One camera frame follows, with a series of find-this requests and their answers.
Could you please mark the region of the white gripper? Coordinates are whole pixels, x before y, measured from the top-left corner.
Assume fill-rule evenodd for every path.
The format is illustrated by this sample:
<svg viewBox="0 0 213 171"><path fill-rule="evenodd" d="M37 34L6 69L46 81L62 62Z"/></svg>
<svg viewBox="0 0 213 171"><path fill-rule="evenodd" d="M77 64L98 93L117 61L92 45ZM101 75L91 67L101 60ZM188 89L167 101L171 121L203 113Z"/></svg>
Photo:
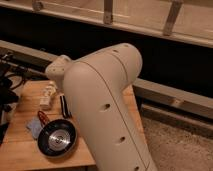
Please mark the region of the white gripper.
<svg viewBox="0 0 213 171"><path fill-rule="evenodd" d="M64 73L53 73L51 75L51 80L53 80L56 83L59 90L63 89L63 79ZM46 86L47 94L50 97L53 97L57 92L57 87L53 81L50 81Z"/></svg>

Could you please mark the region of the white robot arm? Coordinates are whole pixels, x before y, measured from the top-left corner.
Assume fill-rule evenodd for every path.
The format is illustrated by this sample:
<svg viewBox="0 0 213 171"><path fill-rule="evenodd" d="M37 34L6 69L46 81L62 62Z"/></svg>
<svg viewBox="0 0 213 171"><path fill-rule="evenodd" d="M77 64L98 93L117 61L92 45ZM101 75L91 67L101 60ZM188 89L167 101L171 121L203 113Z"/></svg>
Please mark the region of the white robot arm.
<svg viewBox="0 0 213 171"><path fill-rule="evenodd" d="M61 55L45 69L64 93L99 171L157 171L123 98L141 69L142 56L128 43L77 60Z"/></svg>

